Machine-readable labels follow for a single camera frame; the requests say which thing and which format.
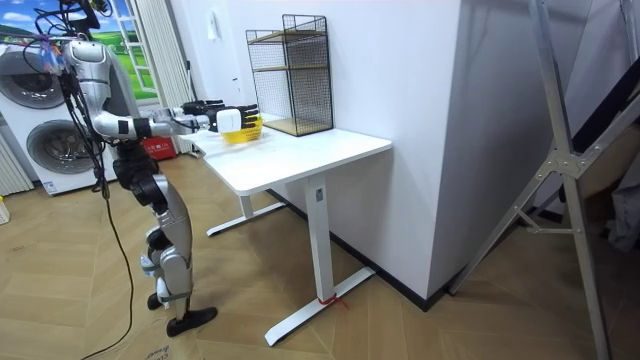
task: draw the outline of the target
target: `white desk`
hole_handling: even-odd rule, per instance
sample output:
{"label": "white desk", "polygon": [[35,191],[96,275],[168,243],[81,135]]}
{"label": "white desk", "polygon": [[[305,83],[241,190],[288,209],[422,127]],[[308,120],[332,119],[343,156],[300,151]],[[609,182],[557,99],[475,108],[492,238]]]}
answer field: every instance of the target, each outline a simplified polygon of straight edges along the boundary
{"label": "white desk", "polygon": [[318,299],[271,328],[265,334],[269,345],[272,346],[325,306],[332,304],[335,297],[341,297],[374,274],[373,270],[365,267],[337,286],[333,284],[324,173],[348,162],[388,150],[391,148],[390,141],[339,129],[296,138],[264,128],[260,139],[238,145],[229,145],[220,135],[209,131],[180,137],[192,142],[202,151],[207,166],[240,197],[244,216],[210,229],[207,231],[209,236],[285,205],[277,203],[254,212],[249,195],[275,185],[305,179],[305,200]]}

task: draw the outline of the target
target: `red object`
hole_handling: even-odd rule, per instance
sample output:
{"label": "red object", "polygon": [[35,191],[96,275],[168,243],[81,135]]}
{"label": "red object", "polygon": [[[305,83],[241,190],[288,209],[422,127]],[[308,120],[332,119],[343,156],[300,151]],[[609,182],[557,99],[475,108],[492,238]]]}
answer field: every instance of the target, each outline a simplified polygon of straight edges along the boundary
{"label": "red object", "polygon": [[339,302],[340,304],[342,304],[342,306],[344,306],[345,309],[349,310],[349,305],[347,305],[347,302],[339,298],[337,294],[333,294],[333,296],[328,298],[326,301],[322,301],[320,300],[320,298],[318,298],[318,302],[322,305],[329,305],[334,302]]}
{"label": "red object", "polygon": [[142,140],[142,145],[147,153],[156,160],[173,159],[176,150],[173,148],[171,138],[154,137]]}

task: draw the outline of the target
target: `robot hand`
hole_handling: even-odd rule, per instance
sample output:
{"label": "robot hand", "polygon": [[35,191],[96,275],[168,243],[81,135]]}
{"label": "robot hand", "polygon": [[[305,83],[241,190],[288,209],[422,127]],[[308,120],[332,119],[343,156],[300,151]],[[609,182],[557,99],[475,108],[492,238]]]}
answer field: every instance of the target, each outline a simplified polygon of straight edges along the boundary
{"label": "robot hand", "polygon": [[209,131],[228,133],[250,129],[258,120],[258,105],[225,106],[213,108],[205,113],[209,117]]}
{"label": "robot hand", "polygon": [[222,100],[196,100],[182,105],[185,115],[205,115],[209,110],[224,108]]}

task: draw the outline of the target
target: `white washing machine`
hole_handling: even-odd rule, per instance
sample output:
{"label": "white washing machine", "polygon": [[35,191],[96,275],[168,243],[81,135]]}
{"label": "white washing machine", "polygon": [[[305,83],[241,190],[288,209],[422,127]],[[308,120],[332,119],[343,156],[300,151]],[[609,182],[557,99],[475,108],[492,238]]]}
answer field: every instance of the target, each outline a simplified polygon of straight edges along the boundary
{"label": "white washing machine", "polygon": [[[44,72],[38,54],[25,55]],[[6,47],[0,55],[0,112],[49,195],[95,184],[93,163],[71,121],[58,80],[31,69],[22,47]],[[114,180],[111,152],[105,150],[103,157],[107,179]]]}

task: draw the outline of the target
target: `desk top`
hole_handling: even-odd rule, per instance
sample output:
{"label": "desk top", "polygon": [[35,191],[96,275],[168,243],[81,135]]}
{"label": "desk top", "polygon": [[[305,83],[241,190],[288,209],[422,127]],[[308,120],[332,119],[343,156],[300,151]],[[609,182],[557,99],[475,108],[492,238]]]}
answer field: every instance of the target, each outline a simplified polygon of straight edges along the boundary
{"label": "desk top", "polygon": [[248,196],[391,148],[391,141],[332,129],[294,137],[263,128],[260,139],[227,144],[210,131],[180,135],[236,195]]}

